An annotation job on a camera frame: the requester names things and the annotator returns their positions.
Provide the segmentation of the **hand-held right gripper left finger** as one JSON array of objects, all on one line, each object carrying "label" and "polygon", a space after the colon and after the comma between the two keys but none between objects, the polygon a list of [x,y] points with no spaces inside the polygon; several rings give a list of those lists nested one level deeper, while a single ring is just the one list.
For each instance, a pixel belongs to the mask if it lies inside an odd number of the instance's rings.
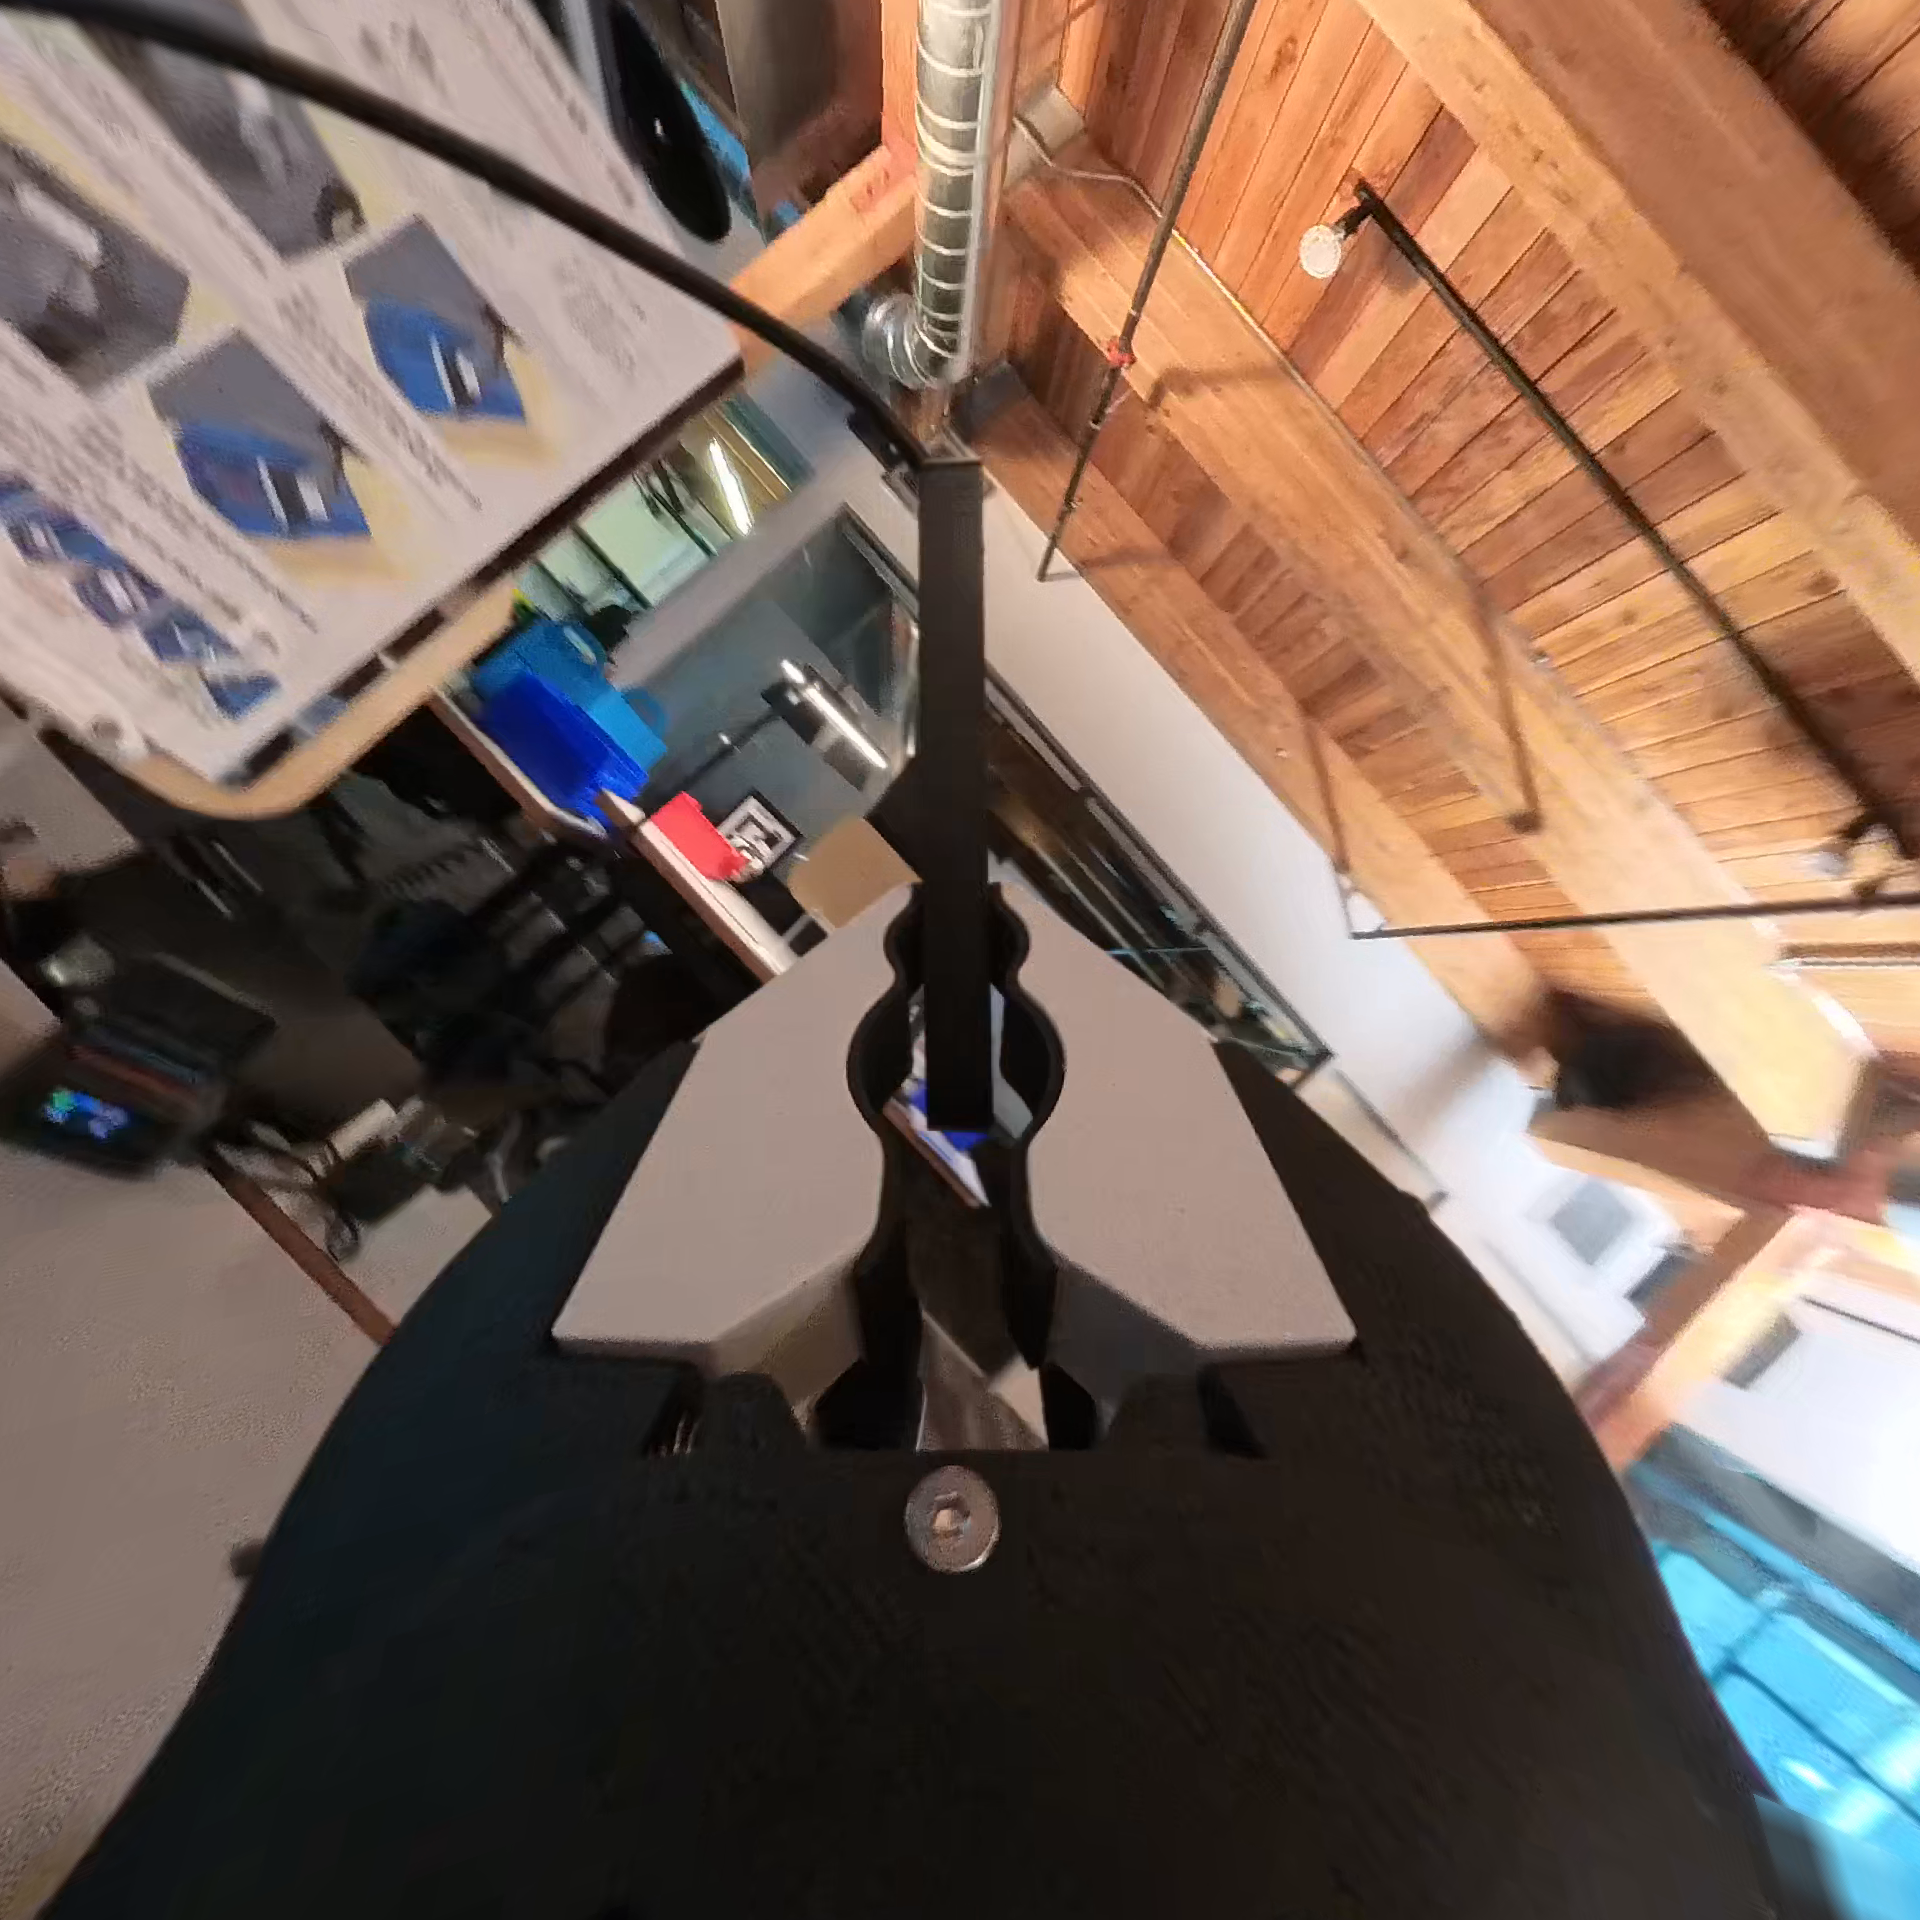
[{"label": "hand-held right gripper left finger", "polygon": [[850,1052],[905,905],[900,883],[708,1028],[553,1322],[561,1351],[757,1373],[793,1403],[858,1359],[884,1145]]}]

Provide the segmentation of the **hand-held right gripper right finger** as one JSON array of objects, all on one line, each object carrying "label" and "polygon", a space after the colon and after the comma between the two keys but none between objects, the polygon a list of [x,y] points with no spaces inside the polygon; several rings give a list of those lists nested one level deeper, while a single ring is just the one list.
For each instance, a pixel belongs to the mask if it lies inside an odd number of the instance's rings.
[{"label": "hand-held right gripper right finger", "polygon": [[1356,1323],[1248,1113],[1223,1047],[1019,881],[993,1012],[995,1118],[1037,1285],[995,1376],[1043,1420],[1055,1369],[1115,1413],[1139,1380],[1347,1351]]}]

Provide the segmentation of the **black power adapter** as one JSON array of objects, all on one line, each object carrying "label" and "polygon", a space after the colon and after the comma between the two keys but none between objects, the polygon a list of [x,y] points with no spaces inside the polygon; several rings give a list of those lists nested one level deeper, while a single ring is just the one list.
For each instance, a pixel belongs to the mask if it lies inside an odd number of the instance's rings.
[{"label": "black power adapter", "polygon": [[442,1182],[459,1152],[457,1133],[439,1102],[409,1099],[323,1175],[320,1191],[337,1220],[376,1227]]}]

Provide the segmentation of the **tan sign board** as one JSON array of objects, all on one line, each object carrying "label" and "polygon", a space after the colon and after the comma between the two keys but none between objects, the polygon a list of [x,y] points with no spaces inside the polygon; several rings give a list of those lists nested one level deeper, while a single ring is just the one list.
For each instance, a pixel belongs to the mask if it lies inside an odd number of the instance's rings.
[{"label": "tan sign board", "polygon": [[867,817],[846,817],[790,864],[784,886],[803,915],[828,934],[918,883],[918,873]]}]

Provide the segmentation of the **small red bin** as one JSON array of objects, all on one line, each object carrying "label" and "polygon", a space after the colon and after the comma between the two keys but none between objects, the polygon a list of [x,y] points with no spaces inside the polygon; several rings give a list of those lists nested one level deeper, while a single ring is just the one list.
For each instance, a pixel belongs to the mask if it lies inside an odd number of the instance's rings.
[{"label": "small red bin", "polygon": [[735,883],[753,876],[752,858],[713,825],[704,805],[689,792],[664,797],[644,825],[654,830],[684,861],[708,881]]}]

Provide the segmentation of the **stack of blue bins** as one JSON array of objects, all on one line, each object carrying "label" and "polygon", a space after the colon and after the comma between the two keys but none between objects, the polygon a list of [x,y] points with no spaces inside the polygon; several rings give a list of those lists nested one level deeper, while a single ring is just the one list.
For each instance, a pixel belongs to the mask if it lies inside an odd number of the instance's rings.
[{"label": "stack of blue bins", "polygon": [[635,803],[665,742],[577,619],[539,618],[468,666],[479,731],[553,807],[590,817],[602,796]]}]

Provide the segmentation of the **window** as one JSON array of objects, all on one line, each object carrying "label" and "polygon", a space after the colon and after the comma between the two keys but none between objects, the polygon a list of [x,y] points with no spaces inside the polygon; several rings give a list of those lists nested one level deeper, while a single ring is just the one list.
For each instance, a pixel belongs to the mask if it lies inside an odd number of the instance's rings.
[{"label": "window", "polygon": [[1918,1913],[1918,1578],[1687,1430],[1624,1487],[1762,1779],[1783,1915]]}]

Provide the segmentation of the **black ceiling pipe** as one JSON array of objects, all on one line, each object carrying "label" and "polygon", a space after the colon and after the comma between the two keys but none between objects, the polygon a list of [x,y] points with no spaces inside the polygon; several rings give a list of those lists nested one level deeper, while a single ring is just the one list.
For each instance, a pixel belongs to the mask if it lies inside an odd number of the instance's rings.
[{"label": "black ceiling pipe", "polygon": [[1115,333],[1101,348],[1101,373],[1095,384],[1091,403],[1087,408],[1087,418],[1083,419],[1075,441],[1072,464],[1068,467],[1068,481],[1053,512],[1043,548],[1035,566],[1035,581],[1046,583],[1051,571],[1055,556],[1062,551],[1063,535],[1074,517],[1074,512],[1083,490],[1083,481],[1091,467],[1091,454],[1101,433],[1106,419],[1111,413],[1117,389],[1121,387],[1128,372],[1137,361],[1135,339],[1139,333],[1139,323],[1143,320],[1149,296],[1156,287],[1157,276],[1166,260],[1174,237],[1179,230],[1179,216],[1187,202],[1187,192],[1192,179],[1195,177],[1197,166],[1204,158],[1204,147],[1213,127],[1213,119],[1225,99],[1229,80],[1245,36],[1251,28],[1253,16],[1258,11],[1258,1],[1231,1],[1227,3],[1225,16],[1219,25],[1219,36],[1211,47],[1211,60],[1205,67],[1202,88],[1197,92],[1195,103],[1187,117],[1181,144],[1176,153],[1176,162],[1166,182],[1164,200],[1156,212],[1154,227],[1149,231],[1145,249],[1141,252],[1139,272],[1133,280],[1129,302],[1126,305],[1121,323],[1115,328]]}]

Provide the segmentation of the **instruction sign on stand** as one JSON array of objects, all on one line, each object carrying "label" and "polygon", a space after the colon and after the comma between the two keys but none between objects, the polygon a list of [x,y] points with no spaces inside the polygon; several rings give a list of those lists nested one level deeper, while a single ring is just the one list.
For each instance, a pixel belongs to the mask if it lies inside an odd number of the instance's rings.
[{"label": "instruction sign on stand", "polygon": [[4,10],[4,696],[226,780],[738,366],[634,265],[245,74]]}]

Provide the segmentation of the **round black ceiling fixture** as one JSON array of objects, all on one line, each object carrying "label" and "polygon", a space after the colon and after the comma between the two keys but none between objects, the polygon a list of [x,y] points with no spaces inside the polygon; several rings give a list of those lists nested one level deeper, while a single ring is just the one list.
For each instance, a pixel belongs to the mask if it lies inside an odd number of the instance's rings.
[{"label": "round black ceiling fixture", "polygon": [[708,134],[632,3],[604,3],[602,39],[611,129],[628,160],[686,236],[724,241],[731,202]]}]

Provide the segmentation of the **wall vent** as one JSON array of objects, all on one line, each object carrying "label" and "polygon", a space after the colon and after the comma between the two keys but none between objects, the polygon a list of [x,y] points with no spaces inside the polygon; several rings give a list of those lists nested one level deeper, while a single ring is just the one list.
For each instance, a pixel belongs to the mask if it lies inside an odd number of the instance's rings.
[{"label": "wall vent", "polygon": [[1543,1223],[1570,1258],[1597,1271],[1617,1258],[1620,1246],[1635,1244],[1644,1217],[1620,1188],[1582,1175],[1551,1200]]}]

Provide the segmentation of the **black hanging pipe frame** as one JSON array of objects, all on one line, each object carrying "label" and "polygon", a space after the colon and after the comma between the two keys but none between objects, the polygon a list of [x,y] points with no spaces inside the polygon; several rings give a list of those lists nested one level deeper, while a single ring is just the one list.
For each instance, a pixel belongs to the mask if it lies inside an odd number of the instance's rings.
[{"label": "black hanging pipe frame", "polygon": [[1352,237],[1361,227],[1381,231],[1389,249],[1402,264],[1411,268],[1418,281],[1440,302],[1454,328],[1471,342],[1483,361],[1500,373],[1510,393],[1520,397],[1534,419],[1545,427],[1549,441],[1571,458],[1575,471],[1624,524],[1630,538],[1652,556],[1658,571],[1681,591],[1691,611],[1706,622],[1721,650],[1734,659],[1740,659],[1744,673],[1786,717],[1790,731],[1793,731],[1817,764],[1844,786],[1851,801],[1851,815],[1845,828],[1832,840],[1825,876],[1848,876],[1855,850],[1872,834],[1883,835],[1898,858],[1914,865],[1916,828],[1908,824],[1905,807],[1893,800],[1883,783],[1868,770],[1866,762],[1845,746],[1841,735],[1827,726],[1817,710],[1749,640],[1721,598],[1706,583],[1691,562],[1677,551],[1659,524],[1644,512],[1637,497],[1601,462],[1596,448],[1571,426],[1571,419],[1549,397],[1545,387],[1524,369],[1514,352],[1481,318],[1477,305],[1466,299],[1448,272],[1404,224],[1387,197],[1363,175],[1356,177],[1352,194],[1352,206],[1336,220],[1338,234]]}]

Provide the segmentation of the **silver ventilation duct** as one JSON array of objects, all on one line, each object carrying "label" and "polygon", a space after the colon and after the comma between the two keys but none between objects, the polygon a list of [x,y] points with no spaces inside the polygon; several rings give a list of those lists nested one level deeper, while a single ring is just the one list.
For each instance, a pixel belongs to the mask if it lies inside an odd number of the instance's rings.
[{"label": "silver ventilation duct", "polygon": [[871,363],[913,393],[973,372],[1018,92],[1018,1],[881,1],[880,129],[913,167],[910,280],[861,326]]}]

